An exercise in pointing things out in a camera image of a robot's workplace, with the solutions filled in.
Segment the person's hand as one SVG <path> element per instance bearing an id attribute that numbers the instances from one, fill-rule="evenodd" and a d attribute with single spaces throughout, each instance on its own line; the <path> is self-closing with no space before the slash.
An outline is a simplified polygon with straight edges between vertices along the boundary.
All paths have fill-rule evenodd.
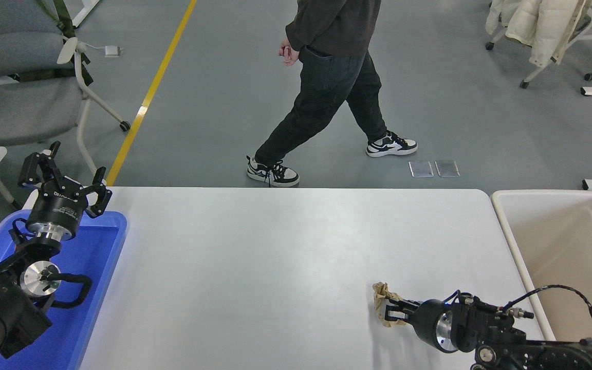
<path id="1" fill-rule="evenodd" d="M 293 66 L 299 61 L 299 51 L 293 49 L 286 35 L 278 47 L 277 55 L 282 57 L 281 63 L 283 66 Z"/>

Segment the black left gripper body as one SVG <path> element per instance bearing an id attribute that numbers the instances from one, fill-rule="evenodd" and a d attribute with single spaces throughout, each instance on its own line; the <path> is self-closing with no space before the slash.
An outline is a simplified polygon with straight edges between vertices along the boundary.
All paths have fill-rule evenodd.
<path id="1" fill-rule="evenodd" d="M 82 185 L 72 180 L 43 183 L 38 198 L 25 223 L 30 232 L 39 232 L 43 225 L 58 225 L 67 234 L 76 234 L 88 201 Z"/>

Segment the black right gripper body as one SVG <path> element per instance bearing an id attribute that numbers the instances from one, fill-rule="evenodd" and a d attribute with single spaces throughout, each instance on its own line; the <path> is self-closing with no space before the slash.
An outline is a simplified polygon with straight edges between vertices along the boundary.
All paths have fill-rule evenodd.
<path id="1" fill-rule="evenodd" d="M 435 299 L 427 300 L 413 314 L 417 337 L 435 349 L 450 352 L 450 306 Z"/>

